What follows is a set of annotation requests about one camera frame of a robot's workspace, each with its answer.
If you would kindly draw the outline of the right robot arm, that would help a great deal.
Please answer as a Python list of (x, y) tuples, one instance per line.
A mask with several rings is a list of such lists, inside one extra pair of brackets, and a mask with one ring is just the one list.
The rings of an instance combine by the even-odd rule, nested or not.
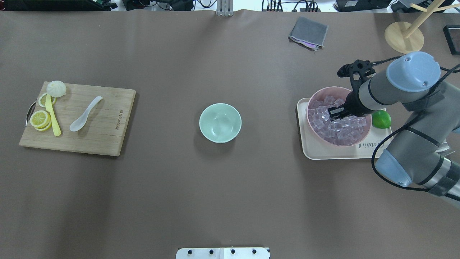
[(442, 76), (442, 67), (423, 51), (387, 61), (380, 73), (374, 70), (380, 61), (356, 60), (338, 70), (339, 77), (350, 78), (352, 92), (344, 104), (329, 108), (330, 119), (366, 117), (401, 103), (411, 115), (376, 146), (373, 171), (392, 186), (427, 193), (459, 208), (459, 163), (438, 153), (450, 134), (459, 133), (459, 88), (446, 81), (459, 66)]

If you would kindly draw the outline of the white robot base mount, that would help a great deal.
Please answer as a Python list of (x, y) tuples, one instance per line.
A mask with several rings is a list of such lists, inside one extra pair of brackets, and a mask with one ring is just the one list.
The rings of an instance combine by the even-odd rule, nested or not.
[(270, 259), (265, 247), (193, 247), (178, 249), (176, 259)]

